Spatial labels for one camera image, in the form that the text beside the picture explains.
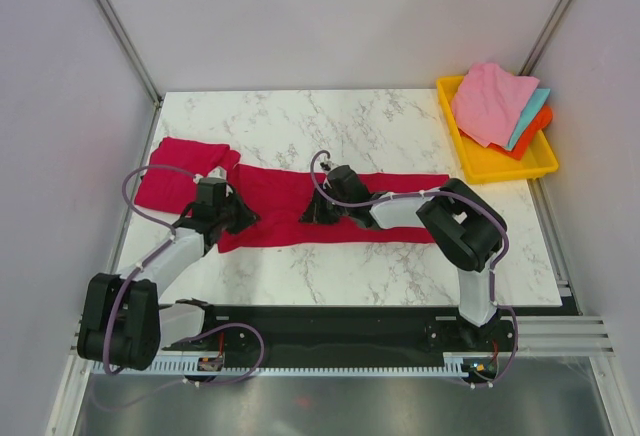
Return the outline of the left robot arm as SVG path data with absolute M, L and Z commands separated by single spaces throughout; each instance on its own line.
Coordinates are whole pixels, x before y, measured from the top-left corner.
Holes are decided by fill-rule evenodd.
M 142 260 L 119 274 L 98 273 L 89 283 L 77 336 L 79 357 L 108 374 L 145 370 L 160 349 L 189 341 L 208 349 L 219 325 L 198 301 L 161 305 L 160 297 L 189 267 L 203 259 L 227 232 L 238 234 L 259 220 L 236 189 L 221 178 L 196 185 L 168 235 Z

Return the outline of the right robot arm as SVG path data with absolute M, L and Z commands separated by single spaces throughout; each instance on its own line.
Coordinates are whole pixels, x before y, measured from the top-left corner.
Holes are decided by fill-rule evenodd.
M 495 266 L 509 248 L 505 220 L 458 178 L 428 190 L 372 192 L 348 165 L 323 169 L 324 182 L 311 174 L 314 193 L 301 220 L 331 224 L 348 218 L 365 230 L 428 233 L 457 270 L 460 342 L 473 350 L 489 343 L 499 314 Z

